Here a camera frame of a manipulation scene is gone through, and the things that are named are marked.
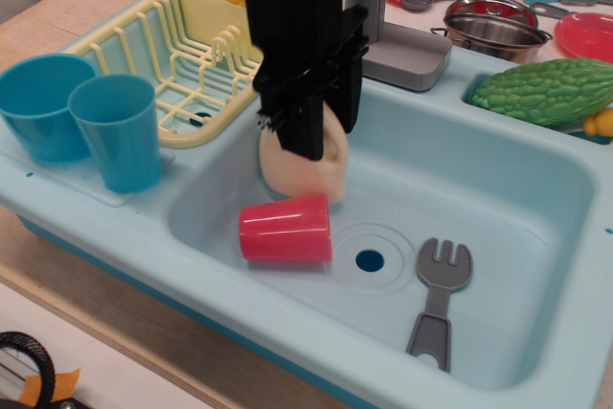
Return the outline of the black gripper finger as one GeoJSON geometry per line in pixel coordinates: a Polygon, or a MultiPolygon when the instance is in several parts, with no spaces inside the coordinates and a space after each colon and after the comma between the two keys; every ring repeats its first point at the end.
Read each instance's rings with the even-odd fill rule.
{"type": "Polygon", "coordinates": [[[346,133],[356,124],[362,86],[362,58],[368,52],[363,23],[368,11],[354,6],[342,13],[343,39],[336,55],[336,79],[328,89],[328,105],[346,133]]]}
{"type": "Polygon", "coordinates": [[[308,160],[324,154],[323,90],[311,84],[257,83],[261,108],[258,127],[276,133],[282,149],[308,160]]]}

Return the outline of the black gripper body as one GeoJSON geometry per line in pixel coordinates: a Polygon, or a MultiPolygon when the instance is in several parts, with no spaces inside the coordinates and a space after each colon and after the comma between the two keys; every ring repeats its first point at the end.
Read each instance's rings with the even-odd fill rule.
{"type": "Polygon", "coordinates": [[[253,44],[263,62],[253,86],[264,98],[344,91],[361,78],[366,8],[345,0],[245,0],[253,44]]]}

